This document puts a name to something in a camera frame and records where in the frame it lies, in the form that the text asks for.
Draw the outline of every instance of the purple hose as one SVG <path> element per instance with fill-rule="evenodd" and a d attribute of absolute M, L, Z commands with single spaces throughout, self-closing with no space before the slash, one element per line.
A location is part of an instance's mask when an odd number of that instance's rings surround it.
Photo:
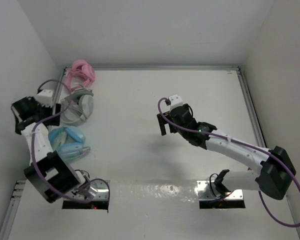
<path fill-rule="evenodd" d="M 166 97 L 163 97 L 159 100 L 158 102 L 158 110 L 159 110 L 159 113 L 160 115 L 162 116 L 162 118 L 167 122 L 169 123 L 170 125 L 174 126 L 175 128 L 177 129 L 180 129 L 180 130 L 183 130 L 183 131 L 186 131 L 186 132 L 189 132 L 189 133 L 195 133 L 195 134 L 205 134 L 205 135 L 211 135 L 211 136 L 215 136 L 215 137 L 218 137 L 218 138 L 221 138 L 221 139 L 228 139 L 226 136 L 223 136 L 223 135 L 219 135 L 219 134 L 215 134 L 215 133 L 212 133 L 212 132 L 207 132 L 207 131 L 198 131 L 198 130 L 192 130 L 192 129 L 188 129 L 188 128 L 185 128 L 185 127 L 182 127 L 182 126 L 179 126 L 177 124 L 175 124 L 174 122 L 170 121 L 168 118 L 165 117 L 165 115 L 163 114 L 162 110 L 161 110 L 161 107 L 160 107 L 160 104 L 162 101 L 164 100 L 168 100 Z M 263 149 L 260 149 L 256 146 L 253 146 L 253 145 L 250 145 L 248 143 L 245 143 L 245 142 L 241 142 L 241 141 L 238 141 L 238 140 L 235 140 L 235 139 L 231 139 L 231 142 L 232 143 L 235 143 L 235 144 L 238 144 L 238 145 L 241 145 L 241 146 L 244 146 L 244 147 L 247 147 L 247 148 L 251 148 L 253 150 L 256 150 L 256 151 L 259 151 L 263 154 L 266 154 L 268 155 L 269 157 L 271 157 L 272 159 L 274 159 L 277 163 L 279 163 L 283 168 L 284 170 L 289 174 L 289 176 L 292 178 L 292 180 L 294 181 L 296 187 L 298 188 L 298 191 L 300 193 L 300 183 L 298 182 L 298 180 L 296 179 L 296 177 L 294 176 L 294 174 L 290 171 L 290 169 L 282 162 L 280 161 L 279 158 L 277 158 L 275 155 L 271 154 L 270 152 L 268 151 L 265 151 Z M 285 227 L 289 227 L 289 228 L 297 228 L 297 227 L 300 227 L 300 222 L 299 223 L 296 223 L 296 224 L 288 224 L 288 223 L 285 223 L 285 222 L 282 222 L 280 220 L 278 220 L 269 210 L 269 208 L 267 207 L 266 203 L 265 203 L 265 200 L 261 194 L 261 192 L 259 191 L 259 196 L 260 196 L 260 199 L 261 199 L 261 202 L 266 210 L 266 212 L 270 215 L 270 217 L 275 220 L 277 223 L 285 226 Z"/>
<path fill-rule="evenodd" d="M 49 82 L 56 82 L 56 83 L 62 84 L 62 85 L 65 87 L 65 89 L 67 89 L 67 91 L 69 92 L 69 95 L 70 95 L 70 96 L 72 95 L 70 89 L 69 89 L 63 82 L 58 81 L 58 80 L 54 80 L 54 79 L 50 79 L 50 80 L 47 80 L 47 81 L 43 82 L 43 83 L 38 87 L 38 90 L 39 90 L 43 85 L 45 85 L 46 83 L 49 83 Z M 51 189 L 55 194 L 59 195 L 59 196 L 62 197 L 62 198 L 68 199 L 68 200 L 70 200 L 70 201 L 72 201 L 72 202 L 75 202 L 75 203 L 79 203 L 79 204 L 87 204 L 87 203 L 91 202 L 92 200 L 79 200 L 79 199 L 75 199 L 75 198 L 73 198 L 73 197 L 70 197 L 70 196 L 68 196 L 68 195 L 66 195 L 66 194 L 64 194 L 64 193 L 62 193 L 61 191 L 57 190 L 56 188 L 54 188 L 54 186 L 52 186 L 52 185 L 45 179 L 45 177 L 42 175 L 41 171 L 40 171 L 39 168 L 38 168 L 37 162 L 36 162 L 36 156 L 35 156 L 35 135 L 36 135 L 35 130 L 36 130 L 36 128 L 37 128 L 40 124 L 42 124 L 43 122 L 45 122 L 45 121 L 47 121 L 47 120 L 50 120 L 50 119 L 53 119 L 53 118 L 55 118 L 55 117 L 57 117 L 57 116 L 63 114 L 63 113 L 69 108 L 70 104 L 71 104 L 71 101 L 69 101 L 68 105 L 67 105 L 64 109 L 62 109 L 60 112 L 58 112 L 58 113 L 56 113 L 56 114 L 54 114 L 54 115 L 48 116 L 48 117 L 46 117 L 46 118 L 44 118 L 44 119 L 38 121 L 38 122 L 34 125 L 34 127 L 33 127 L 33 129 L 32 129 L 32 138 L 31 138 L 31 157 L 32 157 L 32 164 L 33 164 L 33 167 L 34 167 L 36 173 L 38 174 L 39 178 L 40 178 L 40 179 L 44 182 L 44 184 L 45 184 L 49 189 Z M 109 188 L 109 185 L 108 185 L 108 183 L 107 183 L 106 181 L 104 181 L 104 180 L 102 180 L 102 179 L 100 179 L 100 178 L 95 178 L 95 179 L 93 179 L 93 180 L 87 182 L 86 184 L 89 184 L 89 183 L 91 183 L 91 182 L 93 182 L 93 181 L 96 181 L 96 180 L 103 181 L 103 182 L 105 183 L 105 185 L 108 187 L 108 190 L 109 190 L 109 192 L 108 192 L 108 201 L 110 201 L 110 188 Z"/>

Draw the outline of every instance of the purple cable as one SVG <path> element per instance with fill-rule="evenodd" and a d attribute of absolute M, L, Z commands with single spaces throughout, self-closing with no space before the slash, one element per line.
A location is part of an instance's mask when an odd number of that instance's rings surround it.
<path fill-rule="evenodd" d="M 207 132 L 207 131 L 198 131 L 198 130 L 192 130 L 192 129 L 188 129 L 188 128 L 185 128 L 185 127 L 182 127 L 182 126 L 179 126 L 177 124 L 175 124 L 174 122 L 170 121 L 168 118 L 165 117 L 165 115 L 163 114 L 163 112 L 161 111 L 161 108 L 160 108 L 160 104 L 162 101 L 164 100 L 168 100 L 166 97 L 163 97 L 159 100 L 158 102 L 158 110 L 159 110 L 159 113 L 160 115 L 162 116 L 162 118 L 167 122 L 169 123 L 170 125 L 174 126 L 175 128 L 177 129 L 180 129 L 180 130 L 183 130 L 183 131 L 186 131 L 186 132 L 189 132 L 189 133 L 195 133 L 195 134 L 206 134 L 206 135 L 211 135 L 211 136 L 215 136 L 215 137 L 218 137 L 218 138 L 221 138 L 221 139 L 228 139 L 226 136 L 223 136 L 223 135 L 220 135 L 220 134 L 215 134 L 215 133 L 212 133 L 212 132 Z M 279 163 L 283 168 L 284 170 L 289 174 L 289 176 L 292 178 L 292 180 L 294 181 L 296 187 L 298 188 L 298 191 L 300 193 L 300 183 L 298 182 L 298 180 L 296 179 L 296 177 L 294 176 L 294 174 L 290 171 L 290 169 L 282 162 L 280 161 L 279 158 L 277 158 L 275 155 L 271 154 L 270 152 L 268 151 L 265 151 L 263 149 L 260 149 L 256 146 L 253 146 L 253 145 L 250 145 L 248 143 L 245 143 L 245 142 L 241 142 L 241 141 L 238 141 L 238 140 L 235 140 L 235 139 L 231 139 L 231 142 L 232 143 L 235 143 L 235 144 L 238 144 L 238 145 L 241 145 L 241 146 L 244 146 L 244 147 L 247 147 L 247 148 L 251 148 L 253 150 L 256 150 L 256 151 L 259 151 L 263 154 L 266 154 L 268 155 L 269 157 L 271 157 L 272 159 L 274 159 L 277 163 Z M 266 212 L 270 215 L 270 217 L 275 220 L 277 223 L 285 226 L 285 227 L 289 227 L 289 228 L 297 228 L 297 227 L 300 227 L 300 222 L 299 223 L 296 223 L 296 224 L 288 224 L 288 223 L 285 223 L 285 222 L 282 222 L 280 220 L 278 220 L 269 210 L 269 208 L 267 207 L 266 203 L 265 203 L 265 200 L 261 194 L 261 191 L 258 191 L 259 192 L 259 196 L 260 196 L 260 199 L 261 199 L 261 202 L 262 202 L 262 205 L 264 206 Z"/>
<path fill-rule="evenodd" d="M 49 83 L 49 82 L 56 82 L 56 83 L 62 84 L 62 85 L 66 88 L 66 90 L 69 92 L 69 95 L 70 95 L 70 96 L 72 95 L 70 89 L 69 89 L 63 82 L 58 81 L 58 80 L 54 80 L 54 79 L 50 79 L 50 80 L 47 80 L 47 81 L 43 82 L 43 83 L 38 87 L 38 90 L 41 89 L 41 87 L 42 87 L 43 85 L 45 85 L 46 83 Z M 34 125 L 34 127 L 33 127 L 33 129 L 32 129 L 32 138 L 31 138 L 31 157 L 32 157 L 32 164 L 33 164 L 33 167 L 34 167 L 36 173 L 38 174 L 39 178 L 40 178 L 40 179 L 44 182 L 44 184 L 45 184 L 49 189 L 51 189 L 55 194 L 59 195 L 59 196 L 62 197 L 62 198 L 68 199 L 68 200 L 70 200 L 70 201 L 72 201 L 72 202 L 75 202 L 75 203 L 79 203 L 79 204 L 87 204 L 87 203 L 91 202 L 92 200 L 79 200 L 79 199 L 75 199 L 75 198 L 73 198 L 73 197 L 70 197 L 70 196 L 68 196 L 68 195 L 66 195 L 66 194 L 64 194 L 64 193 L 62 193 L 62 192 L 59 191 L 58 189 L 54 188 L 54 186 L 52 186 L 52 185 L 45 179 L 45 177 L 42 175 L 40 169 L 38 168 L 37 162 L 36 162 L 36 156 L 35 156 L 35 135 L 36 135 L 35 130 L 36 130 L 36 128 L 37 128 L 40 124 L 42 124 L 43 122 L 45 122 L 45 121 L 47 121 L 47 120 L 50 120 L 50 119 L 53 119 L 53 118 L 55 118 L 55 117 L 57 117 L 57 116 L 63 114 L 63 113 L 69 108 L 70 104 L 71 104 L 71 101 L 69 101 L 68 105 L 67 105 L 64 109 L 62 109 L 60 112 L 58 112 L 58 113 L 56 113 L 56 114 L 54 114 L 54 115 L 48 116 L 48 117 L 46 117 L 46 118 L 44 118 L 44 119 L 38 121 L 38 122 Z M 104 180 L 102 180 L 102 179 L 100 179 L 100 178 L 95 178 L 95 179 L 93 179 L 93 180 L 87 182 L 86 184 L 90 184 L 91 182 L 96 181 L 96 180 L 103 181 L 103 182 L 106 184 L 106 186 L 108 187 L 108 190 L 109 190 L 109 193 L 108 193 L 108 202 L 109 202 L 109 201 L 110 201 L 110 188 L 109 188 L 109 185 L 106 183 L 106 181 L 104 181 Z"/>

